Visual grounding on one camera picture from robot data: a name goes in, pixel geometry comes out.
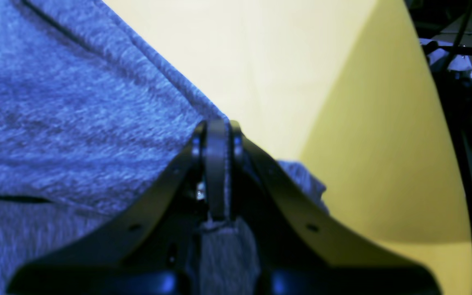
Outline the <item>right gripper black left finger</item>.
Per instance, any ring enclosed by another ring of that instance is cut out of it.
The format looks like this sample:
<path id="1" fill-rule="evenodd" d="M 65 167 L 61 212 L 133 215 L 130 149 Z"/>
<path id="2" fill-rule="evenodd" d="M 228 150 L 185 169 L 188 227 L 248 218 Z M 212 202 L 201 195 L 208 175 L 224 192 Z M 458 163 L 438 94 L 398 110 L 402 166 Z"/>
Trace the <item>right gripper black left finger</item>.
<path id="1" fill-rule="evenodd" d="M 129 208 L 71 245 L 21 267 L 11 295 L 198 295 L 199 226 L 225 217 L 227 127 L 202 122 Z"/>

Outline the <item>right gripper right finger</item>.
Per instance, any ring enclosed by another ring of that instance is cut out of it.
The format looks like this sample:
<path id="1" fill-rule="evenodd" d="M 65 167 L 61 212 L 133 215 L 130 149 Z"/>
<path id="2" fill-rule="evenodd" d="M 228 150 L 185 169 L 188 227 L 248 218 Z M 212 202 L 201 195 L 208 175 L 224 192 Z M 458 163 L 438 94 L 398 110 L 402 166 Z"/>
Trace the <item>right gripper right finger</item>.
<path id="1" fill-rule="evenodd" d="M 425 267 L 384 250 L 325 213 L 230 122 L 232 212 L 260 258 L 256 295 L 440 295 Z"/>

